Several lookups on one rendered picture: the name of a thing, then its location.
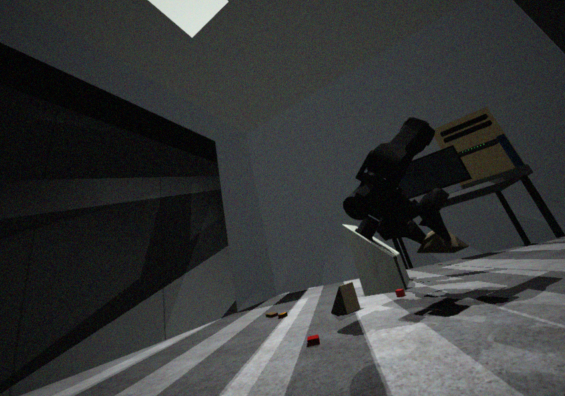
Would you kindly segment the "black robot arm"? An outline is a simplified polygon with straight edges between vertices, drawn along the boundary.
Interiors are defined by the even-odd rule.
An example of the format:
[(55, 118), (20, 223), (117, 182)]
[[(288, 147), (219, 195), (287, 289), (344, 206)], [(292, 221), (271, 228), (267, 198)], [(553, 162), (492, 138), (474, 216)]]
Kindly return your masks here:
[(413, 157), (430, 145), (434, 133), (429, 123), (409, 117), (390, 143), (381, 143), (368, 153), (356, 176), (360, 186), (343, 202), (350, 217), (362, 220), (355, 232), (371, 241), (375, 232), (388, 239), (402, 233), (411, 213), (396, 203), (389, 211), (379, 213), (377, 204), (392, 188), (397, 189)]

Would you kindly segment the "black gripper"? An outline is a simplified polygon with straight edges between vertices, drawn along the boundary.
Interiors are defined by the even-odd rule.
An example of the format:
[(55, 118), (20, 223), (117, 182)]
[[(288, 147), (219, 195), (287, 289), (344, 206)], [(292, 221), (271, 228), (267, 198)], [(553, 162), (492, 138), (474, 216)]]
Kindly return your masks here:
[[(406, 218), (405, 224), (402, 226), (403, 230), (398, 237), (407, 237), (417, 243), (422, 244), (426, 238), (425, 233), (420, 229), (420, 227), (414, 222), (414, 218), (420, 216), (422, 221), (419, 225), (429, 227), (438, 236), (443, 238), (445, 241), (450, 242), (451, 237), (444, 225), (442, 220), (440, 210), (444, 203), (447, 201), (449, 194), (443, 189), (434, 188), (431, 192), (424, 195), (424, 197), (418, 203), (415, 199), (410, 201), (401, 192), (403, 189), (400, 187), (398, 189), (391, 189), (390, 192), (378, 202), (379, 208), (377, 211), (381, 213), (382, 211), (389, 211), (393, 203), (404, 207), (410, 215)], [(418, 203), (418, 204), (417, 204)], [(416, 206), (417, 205), (417, 206)], [(414, 213), (414, 214), (413, 214)]]

